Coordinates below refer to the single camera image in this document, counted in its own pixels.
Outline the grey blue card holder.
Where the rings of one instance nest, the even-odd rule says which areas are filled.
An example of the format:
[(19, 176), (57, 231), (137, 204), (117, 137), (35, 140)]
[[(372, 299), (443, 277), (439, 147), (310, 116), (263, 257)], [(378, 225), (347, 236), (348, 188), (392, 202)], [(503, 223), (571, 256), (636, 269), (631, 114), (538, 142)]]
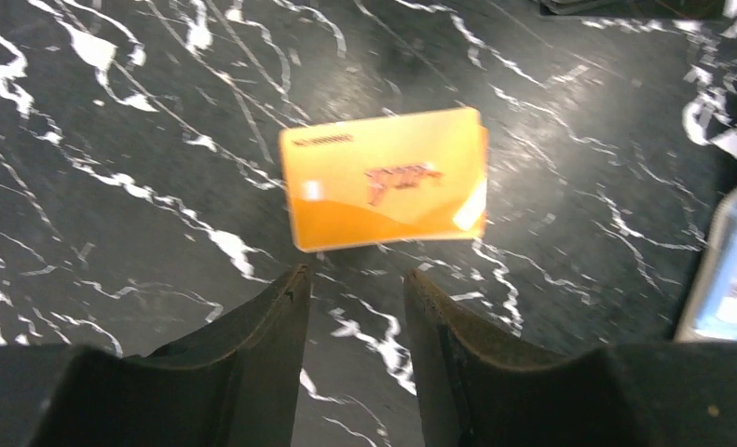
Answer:
[(674, 339), (737, 342), (737, 187), (714, 214)]

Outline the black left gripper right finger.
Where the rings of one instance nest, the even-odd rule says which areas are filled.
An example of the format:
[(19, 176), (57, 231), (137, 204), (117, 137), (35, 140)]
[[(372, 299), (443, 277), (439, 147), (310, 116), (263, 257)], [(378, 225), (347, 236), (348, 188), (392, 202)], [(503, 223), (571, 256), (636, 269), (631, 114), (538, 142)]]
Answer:
[(737, 343), (606, 345), (563, 356), (403, 281), (429, 446), (737, 446)]

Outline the orange credit card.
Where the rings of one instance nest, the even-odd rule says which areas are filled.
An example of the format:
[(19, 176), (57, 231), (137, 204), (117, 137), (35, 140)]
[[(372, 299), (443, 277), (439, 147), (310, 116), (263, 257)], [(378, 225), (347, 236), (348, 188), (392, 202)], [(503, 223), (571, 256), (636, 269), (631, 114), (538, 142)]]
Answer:
[(472, 107), (283, 130), (294, 245), (313, 252), (482, 236), (487, 145)]

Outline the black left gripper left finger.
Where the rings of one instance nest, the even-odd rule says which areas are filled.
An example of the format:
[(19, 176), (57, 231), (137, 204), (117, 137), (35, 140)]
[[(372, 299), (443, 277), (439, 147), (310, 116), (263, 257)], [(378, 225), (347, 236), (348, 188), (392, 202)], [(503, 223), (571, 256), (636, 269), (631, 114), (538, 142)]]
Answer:
[(30, 444), (289, 445), (310, 293), (298, 265), (147, 356), (72, 349)]

